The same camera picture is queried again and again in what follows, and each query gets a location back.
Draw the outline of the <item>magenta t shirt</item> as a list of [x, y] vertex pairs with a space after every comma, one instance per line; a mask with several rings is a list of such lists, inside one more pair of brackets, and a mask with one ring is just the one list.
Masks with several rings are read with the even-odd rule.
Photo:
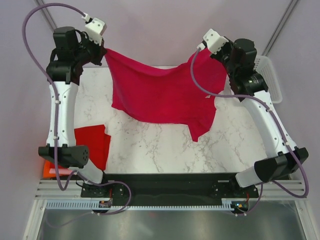
[[197, 142], [213, 125], [216, 115], [215, 98], [201, 91], [219, 94], [225, 88], [227, 73], [221, 63], [201, 51], [179, 66], [160, 69], [152, 67], [112, 49], [105, 55], [112, 77], [114, 109], [130, 117], [152, 124], [182, 124], [188, 126], [191, 138]]

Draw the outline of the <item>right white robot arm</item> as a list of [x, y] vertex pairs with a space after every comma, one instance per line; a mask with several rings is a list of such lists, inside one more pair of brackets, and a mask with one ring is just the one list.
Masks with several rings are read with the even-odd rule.
[[249, 186], [276, 182], [278, 178], [300, 170], [305, 184], [305, 192], [300, 198], [305, 198], [309, 193], [309, 182], [302, 164], [309, 153], [306, 148], [297, 147], [279, 119], [268, 85], [255, 69], [257, 50], [254, 42], [244, 38], [230, 41], [223, 36], [213, 39], [205, 37], [204, 42], [211, 58], [225, 68], [233, 96], [239, 99], [251, 115], [267, 156], [237, 173], [229, 184], [230, 193], [240, 197]]

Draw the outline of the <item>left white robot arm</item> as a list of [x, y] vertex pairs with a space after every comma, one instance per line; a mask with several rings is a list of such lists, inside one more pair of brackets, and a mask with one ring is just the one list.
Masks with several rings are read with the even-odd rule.
[[79, 31], [71, 26], [59, 27], [53, 32], [55, 48], [45, 73], [51, 95], [50, 128], [45, 146], [38, 148], [40, 157], [54, 164], [56, 179], [62, 191], [67, 189], [59, 175], [59, 168], [69, 169], [92, 184], [99, 197], [106, 196], [110, 185], [104, 181], [104, 172], [89, 157], [89, 148], [77, 145], [75, 138], [75, 103], [84, 65], [101, 66], [107, 53], [104, 47], [104, 29], [86, 27]]

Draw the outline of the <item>white plastic basket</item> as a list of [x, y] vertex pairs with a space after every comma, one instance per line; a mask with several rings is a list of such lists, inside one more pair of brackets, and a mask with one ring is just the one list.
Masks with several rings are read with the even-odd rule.
[[269, 88], [272, 103], [280, 104], [283, 96], [272, 61], [267, 56], [257, 55], [254, 63], [254, 69], [263, 76]]

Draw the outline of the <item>red folded t shirt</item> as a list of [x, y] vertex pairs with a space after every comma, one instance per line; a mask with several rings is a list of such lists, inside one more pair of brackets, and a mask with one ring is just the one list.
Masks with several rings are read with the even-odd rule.
[[74, 130], [77, 145], [85, 145], [89, 158], [100, 170], [105, 171], [110, 150], [111, 136], [105, 133], [105, 125], [93, 125]]

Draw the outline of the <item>orange folded t shirt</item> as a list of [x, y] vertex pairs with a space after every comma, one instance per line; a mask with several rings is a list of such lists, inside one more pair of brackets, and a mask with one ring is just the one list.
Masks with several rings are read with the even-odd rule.
[[47, 160], [44, 161], [42, 177], [44, 179], [55, 178], [55, 165]]

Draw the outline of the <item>aluminium frame rail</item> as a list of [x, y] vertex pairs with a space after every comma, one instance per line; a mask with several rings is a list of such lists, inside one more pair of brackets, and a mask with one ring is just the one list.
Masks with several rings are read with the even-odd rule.
[[264, 183], [233, 190], [227, 180], [197, 181], [124, 181], [129, 188], [119, 183], [108, 186], [90, 184], [77, 185], [71, 181], [67, 190], [61, 191], [52, 180], [42, 180], [36, 191], [37, 198], [112, 198], [126, 200], [131, 192], [132, 198], [164, 197], [209, 197], [213, 199], [255, 199], [262, 191], [270, 198], [291, 198], [292, 195], [281, 189], [274, 182]]

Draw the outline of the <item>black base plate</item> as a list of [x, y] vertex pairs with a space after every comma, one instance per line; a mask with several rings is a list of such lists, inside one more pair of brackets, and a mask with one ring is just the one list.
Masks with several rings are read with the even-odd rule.
[[222, 199], [258, 198], [255, 186], [234, 187], [234, 173], [103, 174], [100, 186], [87, 181], [81, 197], [111, 197], [115, 206], [217, 205]]

